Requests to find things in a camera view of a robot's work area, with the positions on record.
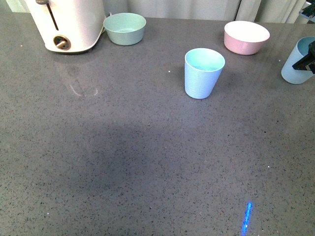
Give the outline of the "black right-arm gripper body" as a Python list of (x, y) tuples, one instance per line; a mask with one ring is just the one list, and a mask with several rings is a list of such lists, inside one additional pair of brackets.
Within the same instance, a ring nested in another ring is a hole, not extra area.
[(315, 21), (315, 1), (314, 0), (306, 0), (301, 10), (299, 11), (299, 15), (307, 19), (308, 21)]

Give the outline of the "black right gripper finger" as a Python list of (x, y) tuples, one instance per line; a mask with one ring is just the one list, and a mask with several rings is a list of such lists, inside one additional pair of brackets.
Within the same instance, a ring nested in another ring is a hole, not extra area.
[(293, 66), (295, 70), (306, 70), (315, 73), (315, 42), (308, 45), (308, 53), (297, 61)]

